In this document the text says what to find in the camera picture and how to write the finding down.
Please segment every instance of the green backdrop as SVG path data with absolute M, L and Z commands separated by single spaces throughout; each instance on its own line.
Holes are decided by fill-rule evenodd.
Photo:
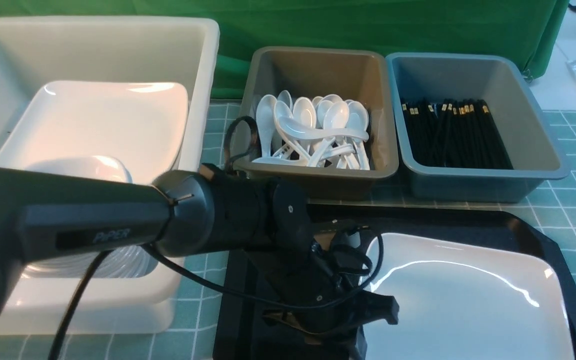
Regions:
M 221 41 L 212 95 L 240 98 L 263 46 L 499 55 L 544 74 L 568 0 L 0 0 L 0 16 L 211 18 Z

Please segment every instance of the gray plastic bin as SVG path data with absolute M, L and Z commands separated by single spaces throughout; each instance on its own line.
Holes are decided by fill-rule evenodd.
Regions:
M 333 200 L 364 200 L 375 182 L 395 174 L 399 168 L 397 135 L 382 55 L 331 48 L 260 48 L 252 57 L 239 116 L 255 117 L 262 96 L 277 96 L 283 90 L 295 98 L 337 94 L 361 102 L 370 114 L 366 150 L 372 170 L 260 164 L 247 157 L 235 161 L 235 168 L 250 178 L 280 176 L 300 185 L 309 198 Z M 233 155 L 247 149 L 249 134 L 245 124 L 237 127 L 231 146 Z
M 491 55 L 394 53 L 386 57 L 403 163 L 414 196 L 516 203 L 544 180 L 570 173 L 557 139 L 517 67 Z M 514 170 L 423 166 L 413 158 L 400 99 L 483 99 Z

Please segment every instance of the grid pattern tablecloth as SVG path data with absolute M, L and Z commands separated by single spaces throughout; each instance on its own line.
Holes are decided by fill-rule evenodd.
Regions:
M 203 139 L 202 162 L 223 164 L 224 130 L 239 112 L 236 103 L 210 106 Z M 545 182 L 520 203 L 434 202 L 409 196 L 398 177 L 378 184 L 364 202 L 349 205 L 432 207 L 503 210 L 515 214 L 555 240 L 576 281 L 576 112 L 547 111 L 546 119 L 558 137 L 572 174 Z M 227 253 L 188 257 L 185 266 L 204 278 L 223 284 Z M 176 296 L 176 313 L 169 330 L 143 335 L 72 335 L 62 356 L 67 360 L 201 360 L 211 358 L 222 297 L 182 280 Z M 0 336 L 0 360 L 45 360 L 52 336 Z

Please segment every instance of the blue-gray plastic bin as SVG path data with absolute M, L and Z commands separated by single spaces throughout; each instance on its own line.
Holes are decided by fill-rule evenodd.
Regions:
M 403 164 L 417 198 L 516 203 L 544 180 L 570 173 L 519 69 L 491 55 L 396 52 L 386 57 Z M 514 170 L 444 168 L 415 161 L 400 99 L 483 99 Z

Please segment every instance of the white square plate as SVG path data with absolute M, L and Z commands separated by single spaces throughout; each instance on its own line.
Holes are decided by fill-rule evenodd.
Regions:
M 398 325 L 363 326 L 368 360 L 574 360 L 557 275 L 543 260 L 405 234 L 384 234 L 368 290 L 392 295 Z M 377 240 L 368 248 L 377 263 Z
M 176 82 L 58 80 L 37 92 L 0 150 L 0 167 L 58 158 L 116 158 L 132 181 L 150 184 L 174 166 L 188 93 Z

